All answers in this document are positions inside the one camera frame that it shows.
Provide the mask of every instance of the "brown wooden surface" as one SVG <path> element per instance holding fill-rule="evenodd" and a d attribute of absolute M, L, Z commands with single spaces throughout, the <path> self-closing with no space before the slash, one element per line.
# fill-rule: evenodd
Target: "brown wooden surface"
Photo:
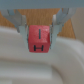
<path fill-rule="evenodd" d="M 50 25 L 52 24 L 52 17 L 59 9 L 21 9 L 19 12 L 22 15 L 26 15 L 28 25 Z M 0 13 L 0 26 L 7 26 L 14 28 L 14 25 L 6 20 Z M 62 32 L 58 36 L 75 38 L 71 20 L 68 20 Z"/>

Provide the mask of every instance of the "red box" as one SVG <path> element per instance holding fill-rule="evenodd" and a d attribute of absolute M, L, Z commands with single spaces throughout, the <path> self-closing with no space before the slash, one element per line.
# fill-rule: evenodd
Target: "red box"
<path fill-rule="evenodd" d="M 28 44 L 30 52 L 47 53 L 50 47 L 49 26 L 31 25 Z"/>

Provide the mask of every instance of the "red block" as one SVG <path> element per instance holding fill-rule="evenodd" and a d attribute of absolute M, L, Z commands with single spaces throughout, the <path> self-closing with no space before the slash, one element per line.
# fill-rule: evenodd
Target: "red block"
<path fill-rule="evenodd" d="M 31 25 L 28 44 L 30 52 L 47 53 L 50 47 L 49 26 Z"/>

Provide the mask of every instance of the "red cube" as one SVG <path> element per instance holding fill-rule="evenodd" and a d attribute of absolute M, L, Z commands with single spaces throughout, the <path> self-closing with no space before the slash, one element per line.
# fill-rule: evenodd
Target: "red cube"
<path fill-rule="evenodd" d="M 30 52 L 47 53 L 50 47 L 49 26 L 31 25 L 28 44 Z"/>

